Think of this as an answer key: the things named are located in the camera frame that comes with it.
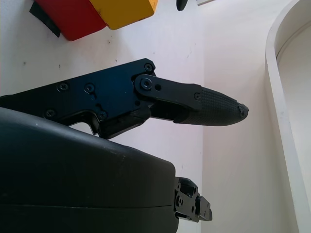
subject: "screw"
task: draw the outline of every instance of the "screw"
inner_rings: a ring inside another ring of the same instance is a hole
[[[184,201],[182,199],[181,196],[178,196],[177,199],[176,199],[176,205],[177,206],[182,206],[184,204]]]
[[[152,71],[152,65],[149,64],[149,63],[146,63],[146,64],[145,64],[145,70],[146,70],[146,71]]]
[[[58,90],[60,90],[60,91],[67,91],[68,89],[69,89],[69,86],[67,83],[61,83],[58,86]]]
[[[87,85],[85,85],[84,90],[88,93],[92,93],[95,90],[95,87],[93,84],[89,83]]]
[[[49,109],[45,112],[45,116],[47,118],[52,118],[56,115],[56,112],[53,109]]]
[[[194,94],[194,98],[195,98],[196,100],[200,100],[200,99],[201,99],[201,94],[200,94],[200,93],[195,93],[195,94]]]
[[[99,112],[98,115],[97,115],[98,119],[99,120],[106,120],[107,118],[107,113],[102,111],[102,112]]]
[[[141,81],[140,81],[140,86],[142,87],[142,89],[144,90],[151,90],[151,87],[152,87],[152,81],[150,79],[147,79],[147,78],[143,78]]]

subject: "textured fingertip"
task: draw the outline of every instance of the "textured fingertip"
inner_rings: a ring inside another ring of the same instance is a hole
[[[249,109],[244,104],[239,103],[239,110],[240,110],[241,118],[242,120],[244,120],[248,116]]]

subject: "white wall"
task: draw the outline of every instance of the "white wall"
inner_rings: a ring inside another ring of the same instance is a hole
[[[203,84],[201,20],[195,1],[178,12],[160,0],[156,14],[117,31],[108,28],[74,42],[56,38],[29,13],[32,0],[1,0],[0,95],[13,94],[141,58],[164,79]],[[150,119],[114,141],[171,161],[177,176],[202,186],[203,127]],[[180,221],[180,233],[201,224]]]
[[[311,206],[311,27],[297,35],[282,53],[279,72],[297,155]]]
[[[289,233],[264,90],[265,43],[289,0],[218,0],[200,6],[206,23],[205,86],[246,104],[248,118],[204,129],[203,194],[214,220],[207,233]]]

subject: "white curved frame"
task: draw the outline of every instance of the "white curved frame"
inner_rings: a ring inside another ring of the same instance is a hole
[[[291,219],[291,232],[300,233],[311,232],[311,211],[279,75],[278,58],[295,35],[310,26],[310,12],[311,0],[293,0],[276,18],[266,44],[266,91]]]

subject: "red object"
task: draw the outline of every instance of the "red object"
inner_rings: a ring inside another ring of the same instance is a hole
[[[89,0],[35,0],[60,29],[73,41],[103,29],[106,24]]]

